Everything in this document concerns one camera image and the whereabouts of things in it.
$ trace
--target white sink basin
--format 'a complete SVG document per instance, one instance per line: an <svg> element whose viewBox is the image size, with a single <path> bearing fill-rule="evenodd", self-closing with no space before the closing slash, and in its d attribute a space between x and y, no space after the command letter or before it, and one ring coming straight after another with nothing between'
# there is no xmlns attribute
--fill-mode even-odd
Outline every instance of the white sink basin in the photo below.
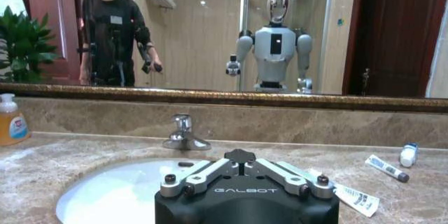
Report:
<svg viewBox="0 0 448 224"><path fill-rule="evenodd" d="M64 224L154 223L160 181L190 159L148 159L107 167L79 181L62 196L56 214Z"/></svg>

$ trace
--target robot face visor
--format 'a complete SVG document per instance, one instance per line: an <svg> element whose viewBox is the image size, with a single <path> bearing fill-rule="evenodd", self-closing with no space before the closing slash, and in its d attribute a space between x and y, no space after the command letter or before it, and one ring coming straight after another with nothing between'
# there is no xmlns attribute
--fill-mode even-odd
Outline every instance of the robot face visor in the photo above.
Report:
<svg viewBox="0 0 448 224"><path fill-rule="evenodd" d="M282 24L288 12L288 0L268 0L271 22Z"/></svg>

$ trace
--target chrome faucet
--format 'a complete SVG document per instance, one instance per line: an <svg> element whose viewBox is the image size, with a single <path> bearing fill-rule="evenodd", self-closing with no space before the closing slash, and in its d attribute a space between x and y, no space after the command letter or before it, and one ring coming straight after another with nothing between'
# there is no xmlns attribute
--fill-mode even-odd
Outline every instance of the chrome faucet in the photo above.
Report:
<svg viewBox="0 0 448 224"><path fill-rule="evenodd" d="M192 151L204 151L212 148L210 142L195 136L191 116L188 114L174 115L172 121L178 125L178 130L171 133L170 139L163 142L163 147Z"/></svg>

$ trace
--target potted plant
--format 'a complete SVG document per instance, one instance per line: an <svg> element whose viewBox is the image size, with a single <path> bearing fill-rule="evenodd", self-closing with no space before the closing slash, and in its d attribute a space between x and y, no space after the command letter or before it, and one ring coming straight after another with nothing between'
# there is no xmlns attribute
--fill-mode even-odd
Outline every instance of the potted plant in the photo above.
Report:
<svg viewBox="0 0 448 224"><path fill-rule="evenodd" d="M24 13L12 13L10 7L0 16L0 70L7 70L3 79L15 82L39 82L43 79L42 63L52 64L59 57L54 52L55 46L48 41L55 38L47 26L48 14L39 23L31 20Z"/></svg>

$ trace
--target toothpaste tube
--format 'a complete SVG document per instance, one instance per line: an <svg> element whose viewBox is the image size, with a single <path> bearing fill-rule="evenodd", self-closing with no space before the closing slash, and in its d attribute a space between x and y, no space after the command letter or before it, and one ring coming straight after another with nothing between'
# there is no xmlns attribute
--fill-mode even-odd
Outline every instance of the toothpaste tube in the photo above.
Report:
<svg viewBox="0 0 448 224"><path fill-rule="evenodd" d="M383 171L387 175L392 176L398 181L406 183L410 180L408 174L391 166L387 162L384 162L379 157L371 155L366 160L366 163L374 166L376 169Z"/></svg>
<svg viewBox="0 0 448 224"><path fill-rule="evenodd" d="M339 199L367 217L372 217L380 205L380 199L347 187L335 184L335 194Z"/></svg>

